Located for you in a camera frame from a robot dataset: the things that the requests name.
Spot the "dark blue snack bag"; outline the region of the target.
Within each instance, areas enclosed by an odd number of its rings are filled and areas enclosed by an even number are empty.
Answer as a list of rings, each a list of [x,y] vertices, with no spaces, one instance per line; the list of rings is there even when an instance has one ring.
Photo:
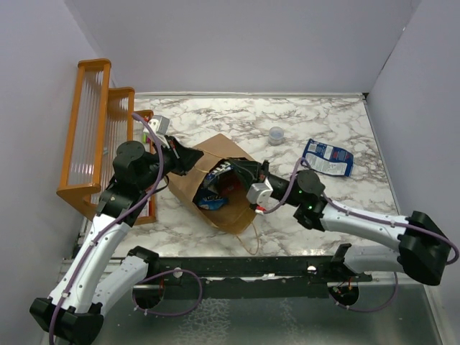
[[[301,165],[328,176],[349,178],[354,167],[354,156],[349,151],[309,139],[303,151]]]

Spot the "light blue snack bag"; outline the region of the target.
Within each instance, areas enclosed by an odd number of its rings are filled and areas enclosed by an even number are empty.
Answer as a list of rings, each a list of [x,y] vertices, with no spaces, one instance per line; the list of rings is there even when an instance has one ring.
[[[229,199],[219,194],[217,184],[225,173],[231,172],[232,168],[228,160],[220,162],[207,173],[201,186],[198,188],[193,199],[197,207],[207,211],[217,211],[225,206]]]

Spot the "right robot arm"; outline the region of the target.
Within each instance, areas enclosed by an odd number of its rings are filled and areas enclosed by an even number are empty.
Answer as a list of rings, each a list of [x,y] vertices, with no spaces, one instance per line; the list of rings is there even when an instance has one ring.
[[[313,170],[300,169],[300,158],[289,179],[270,172],[268,161],[230,158],[229,163],[253,209],[263,214],[281,206],[295,208],[294,217],[306,229],[350,234],[372,246],[350,246],[330,263],[331,275],[346,281],[365,272],[404,273],[424,285],[437,286],[448,265],[459,259],[458,247],[425,214],[391,216],[359,210],[331,200]]]

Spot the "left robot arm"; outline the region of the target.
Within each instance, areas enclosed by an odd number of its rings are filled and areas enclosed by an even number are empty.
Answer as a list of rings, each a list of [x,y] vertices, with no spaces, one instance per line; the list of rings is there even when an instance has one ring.
[[[48,333],[72,344],[92,344],[106,314],[136,282],[154,282],[158,265],[128,257],[108,277],[103,273],[114,250],[132,229],[140,212],[167,174],[186,175],[202,158],[198,149],[182,146],[174,137],[156,141],[154,154],[141,142],[128,141],[116,150],[114,176],[101,194],[89,235],[63,279],[47,298],[36,298],[30,313]]]

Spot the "brown paper bag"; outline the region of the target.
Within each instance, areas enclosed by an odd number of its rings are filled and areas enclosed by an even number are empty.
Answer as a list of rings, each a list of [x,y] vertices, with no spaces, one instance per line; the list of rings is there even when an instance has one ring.
[[[236,142],[217,134],[194,147],[203,156],[187,175],[168,175],[169,189],[181,203],[210,226],[234,235],[245,251],[256,255],[259,232],[254,225],[256,213],[246,198],[247,190],[229,164],[230,159],[253,158]]]

